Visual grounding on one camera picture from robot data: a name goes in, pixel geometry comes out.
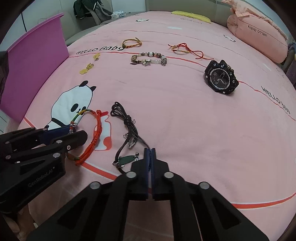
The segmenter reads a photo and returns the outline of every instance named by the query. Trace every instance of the beige bed headboard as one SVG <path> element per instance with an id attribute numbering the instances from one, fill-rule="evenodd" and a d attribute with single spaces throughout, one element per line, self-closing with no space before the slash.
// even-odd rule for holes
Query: beige bed headboard
<path id="1" fill-rule="evenodd" d="M 200 14 L 227 27 L 231 6 L 221 0 L 146 0 L 146 11 L 184 11 Z"/>

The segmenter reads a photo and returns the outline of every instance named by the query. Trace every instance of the panda ear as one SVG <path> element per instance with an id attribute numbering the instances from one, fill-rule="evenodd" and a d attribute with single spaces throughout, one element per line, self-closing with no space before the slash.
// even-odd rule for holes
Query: panda ear
<path id="1" fill-rule="evenodd" d="M 96 89 L 96 86 L 90 87 L 91 91 L 93 92 Z"/>
<path id="2" fill-rule="evenodd" d="M 85 81 L 83 81 L 80 85 L 79 85 L 79 87 L 83 87 L 83 86 L 86 86 L 87 85 L 87 83 L 88 83 L 88 81 L 87 80 L 85 80 Z"/>

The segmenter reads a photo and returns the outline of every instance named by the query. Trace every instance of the panda print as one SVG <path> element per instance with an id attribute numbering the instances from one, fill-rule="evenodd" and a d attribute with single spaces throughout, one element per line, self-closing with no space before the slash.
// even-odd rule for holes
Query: panda print
<path id="1" fill-rule="evenodd" d="M 52 119 L 45 128 L 51 130 L 69 125 L 77 113 L 88 108 L 96 86 L 88 87 L 87 83 L 88 81 L 85 80 L 80 85 L 60 95 L 52 106 Z M 76 123 L 80 121 L 82 115 L 77 117 Z"/>

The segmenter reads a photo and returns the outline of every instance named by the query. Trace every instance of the watch face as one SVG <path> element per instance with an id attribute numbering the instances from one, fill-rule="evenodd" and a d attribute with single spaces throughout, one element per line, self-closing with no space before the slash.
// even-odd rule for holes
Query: watch face
<path id="1" fill-rule="evenodd" d="M 223 69 L 213 69 L 210 73 L 210 80 L 215 88 L 219 90 L 226 89 L 230 84 L 229 75 Z"/>

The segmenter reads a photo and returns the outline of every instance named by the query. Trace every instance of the knot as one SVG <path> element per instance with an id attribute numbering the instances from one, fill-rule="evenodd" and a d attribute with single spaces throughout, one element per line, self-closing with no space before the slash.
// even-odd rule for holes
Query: knot
<path id="1" fill-rule="evenodd" d="M 130 115 L 127 115 L 124 120 L 123 120 L 123 123 L 126 125 L 126 126 L 131 126 L 133 124 L 133 121 L 131 120 L 131 116 Z"/>

